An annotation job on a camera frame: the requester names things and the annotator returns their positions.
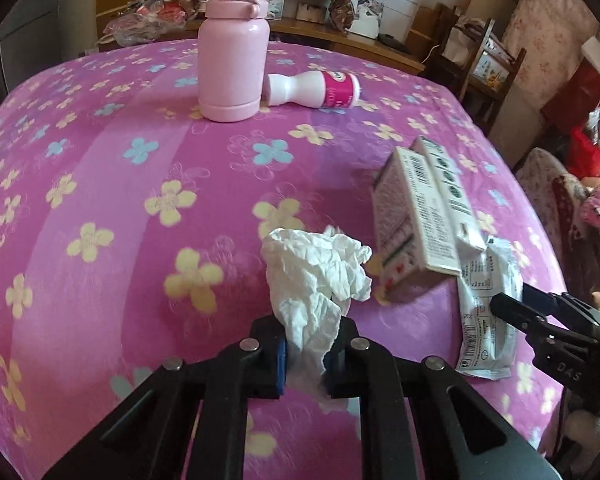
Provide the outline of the silver foil wrapper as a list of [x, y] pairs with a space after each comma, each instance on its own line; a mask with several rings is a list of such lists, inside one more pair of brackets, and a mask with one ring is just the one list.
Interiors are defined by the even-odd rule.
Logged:
[[509, 241], [488, 236], [486, 250], [462, 263], [457, 290], [463, 340], [455, 369], [481, 379], [509, 378], [517, 331], [490, 309], [498, 294], [521, 298], [522, 275]]

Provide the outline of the white tissue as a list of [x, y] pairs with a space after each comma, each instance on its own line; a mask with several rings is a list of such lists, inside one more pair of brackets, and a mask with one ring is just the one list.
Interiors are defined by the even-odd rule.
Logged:
[[321, 233], [278, 228], [262, 240], [272, 311], [285, 330], [291, 388], [326, 398], [324, 357], [351, 302], [370, 299], [373, 280], [364, 264], [372, 255], [370, 246], [333, 226]]

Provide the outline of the green white milk carton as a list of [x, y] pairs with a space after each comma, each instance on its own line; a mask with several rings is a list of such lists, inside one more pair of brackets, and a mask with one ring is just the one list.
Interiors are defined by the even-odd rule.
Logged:
[[424, 156], [434, 175], [434, 182], [448, 212], [458, 256], [462, 260], [478, 257], [486, 250], [486, 243], [453, 159], [444, 146], [426, 136], [419, 136], [412, 144], [412, 150]]

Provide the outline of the rainbow logo medicine box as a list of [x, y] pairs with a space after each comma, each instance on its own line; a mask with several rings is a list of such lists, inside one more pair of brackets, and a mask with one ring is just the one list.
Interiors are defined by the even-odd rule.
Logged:
[[374, 181], [372, 204], [388, 301], [407, 304], [460, 277], [455, 236], [424, 156], [395, 148]]

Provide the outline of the floral covered sofa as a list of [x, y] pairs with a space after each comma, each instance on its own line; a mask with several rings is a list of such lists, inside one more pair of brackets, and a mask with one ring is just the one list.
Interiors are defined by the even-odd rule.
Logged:
[[572, 296], [600, 310], [600, 178], [579, 180], [534, 148], [516, 178], [552, 243]]

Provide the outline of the red bag by window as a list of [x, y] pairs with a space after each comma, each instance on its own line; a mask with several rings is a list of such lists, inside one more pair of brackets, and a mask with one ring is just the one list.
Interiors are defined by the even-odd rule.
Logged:
[[579, 180], [600, 178], [600, 148], [581, 127], [570, 131], [566, 168]]

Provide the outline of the pink floral tablecloth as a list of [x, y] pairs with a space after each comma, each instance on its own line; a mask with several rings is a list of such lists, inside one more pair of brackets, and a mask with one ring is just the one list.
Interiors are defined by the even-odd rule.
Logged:
[[358, 105], [217, 124], [199, 111], [197, 58], [193, 41], [79, 58], [0, 107], [0, 451], [23, 478], [41, 478], [164, 358], [211, 358], [270, 312], [268, 232], [336, 226], [372, 244], [375, 174], [419, 136], [446, 148], [524, 280], [565, 287], [524, 191], [449, 91], [272, 44], [269, 72], [354, 73]]

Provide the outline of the wooden chair stack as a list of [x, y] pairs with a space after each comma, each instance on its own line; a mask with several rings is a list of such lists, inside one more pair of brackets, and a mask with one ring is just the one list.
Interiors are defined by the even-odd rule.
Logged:
[[468, 18], [454, 6], [442, 6], [424, 77], [448, 88], [484, 134], [490, 134], [526, 51], [513, 55], [495, 33], [496, 21]]

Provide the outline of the white pink yogurt bottle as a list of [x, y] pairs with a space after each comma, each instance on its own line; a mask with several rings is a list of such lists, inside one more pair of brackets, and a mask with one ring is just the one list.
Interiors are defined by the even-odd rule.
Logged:
[[296, 76], [269, 74], [263, 84], [268, 105], [288, 103], [309, 108], [347, 110], [358, 104], [361, 86], [355, 75], [332, 70], [309, 70]]

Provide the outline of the pink floral mattress cover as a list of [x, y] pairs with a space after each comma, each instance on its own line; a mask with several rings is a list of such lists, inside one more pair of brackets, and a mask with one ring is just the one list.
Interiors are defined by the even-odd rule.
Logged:
[[581, 46], [600, 23], [583, 0], [519, 0], [503, 44], [516, 55], [526, 51], [515, 84], [540, 110], [576, 72]]

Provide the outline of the pink thermos bottle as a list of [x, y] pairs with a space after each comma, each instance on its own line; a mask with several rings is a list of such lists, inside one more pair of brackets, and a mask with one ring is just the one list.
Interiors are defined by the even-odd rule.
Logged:
[[270, 25], [266, 0], [209, 0], [198, 30], [198, 104], [212, 122], [259, 110]]

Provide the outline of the wooden tv cabinet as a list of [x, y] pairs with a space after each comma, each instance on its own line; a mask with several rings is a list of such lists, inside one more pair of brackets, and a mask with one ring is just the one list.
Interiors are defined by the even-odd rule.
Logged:
[[420, 75], [425, 65], [417, 58], [402, 51], [391, 49], [377, 39], [370, 39], [352, 32], [340, 32], [327, 25], [282, 18], [269, 21], [270, 49], [281, 54], [286, 44], [296, 44], [314, 54], [336, 52], [359, 58], [365, 62], [387, 66], [411, 75]]

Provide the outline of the grey refrigerator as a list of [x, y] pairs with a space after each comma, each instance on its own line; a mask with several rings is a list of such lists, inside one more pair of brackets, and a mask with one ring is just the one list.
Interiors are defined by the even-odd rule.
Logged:
[[0, 24], [0, 103], [33, 75], [94, 47], [96, 0], [18, 0]]

